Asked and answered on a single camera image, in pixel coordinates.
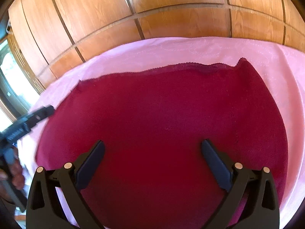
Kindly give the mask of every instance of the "red cloth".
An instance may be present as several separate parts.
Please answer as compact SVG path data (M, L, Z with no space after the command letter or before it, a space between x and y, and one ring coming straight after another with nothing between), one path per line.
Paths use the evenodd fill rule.
M82 81L50 118L36 160L60 168L100 139L105 157L82 194L105 226L198 229L225 194L200 153L206 138L248 168L268 166L281 201L286 131L246 59Z

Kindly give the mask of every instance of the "human hand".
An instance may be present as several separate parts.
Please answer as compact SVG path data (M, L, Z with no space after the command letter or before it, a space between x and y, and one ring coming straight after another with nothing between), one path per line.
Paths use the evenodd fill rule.
M22 190L24 187L24 176L22 175L22 166L19 162L17 148L14 148L14 154L15 154L15 162L9 165L10 171L13 175L12 184L16 187L16 189ZM7 180L7 178L8 178L7 174L2 169L0 169L0 181ZM7 194L5 188L1 185L1 182L0 182L0 198L3 198L8 202L12 202L12 199Z

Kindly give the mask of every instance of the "pink tablecloth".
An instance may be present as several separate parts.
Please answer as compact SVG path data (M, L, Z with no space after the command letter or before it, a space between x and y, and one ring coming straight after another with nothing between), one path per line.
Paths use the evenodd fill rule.
M67 72L41 95L33 110L48 104L58 107L79 80L97 78L116 72L137 72L146 69L197 62L235 65L246 58L260 74L272 94L284 121L288 148L288 173L280 206L280 228L292 218L305 197L304 104L305 54L271 42L233 38L159 38L119 46ZM40 134L47 121L39 124L18 144L22 161L31 175L38 167L35 154ZM65 202L67 217L75 223Z

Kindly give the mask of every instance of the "silver pin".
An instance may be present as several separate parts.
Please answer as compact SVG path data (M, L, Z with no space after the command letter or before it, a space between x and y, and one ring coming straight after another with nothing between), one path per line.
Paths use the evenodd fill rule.
M72 163L65 163L65 169L70 169L72 167Z
M235 163L235 168L236 169L242 169L242 164L241 163Z
M41 172L43 171L43 167L41 167L41 166L38 167L36 171L37 171L38 173L41 173Z
M263 170L266 172L266 173L269 173L270 172L270 169L268 167L264 167Z

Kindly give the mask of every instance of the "person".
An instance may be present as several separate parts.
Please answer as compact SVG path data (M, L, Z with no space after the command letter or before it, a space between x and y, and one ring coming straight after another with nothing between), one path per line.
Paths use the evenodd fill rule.
M18 157L18 149L14 147L15 162L10 165L10 170L13 175L12 183L18 190L22 190L25 185L25 179L22 174L22 166ZM0 169L0 181L7 180L7 174ZM5 188L0 182L0 202L9 210L12 217L15 215L16 206L10 196L7 194Z

